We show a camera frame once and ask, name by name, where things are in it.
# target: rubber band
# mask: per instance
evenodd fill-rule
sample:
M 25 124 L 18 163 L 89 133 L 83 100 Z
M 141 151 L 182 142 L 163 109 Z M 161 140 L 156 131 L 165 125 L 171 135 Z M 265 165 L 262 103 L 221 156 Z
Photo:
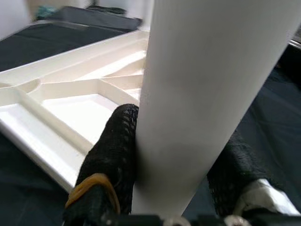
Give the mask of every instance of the rubber band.
M 120 214 L 120 204 L 114 187 L 108 177 L 103 173 L 95 173 L 77 185 L 69 194 L 68 201 L 65 204 L 65 209 L 82 197 L 94 185 L 101 185 L 105 188 L 116 213 Z

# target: white cylinder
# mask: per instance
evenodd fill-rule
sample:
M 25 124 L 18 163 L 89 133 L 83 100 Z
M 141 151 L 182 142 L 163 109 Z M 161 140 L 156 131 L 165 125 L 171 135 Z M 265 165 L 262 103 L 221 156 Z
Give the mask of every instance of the white cylinder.
M 183 213 L 300 16 L 300 0 L 155 2 L 133 213 Z

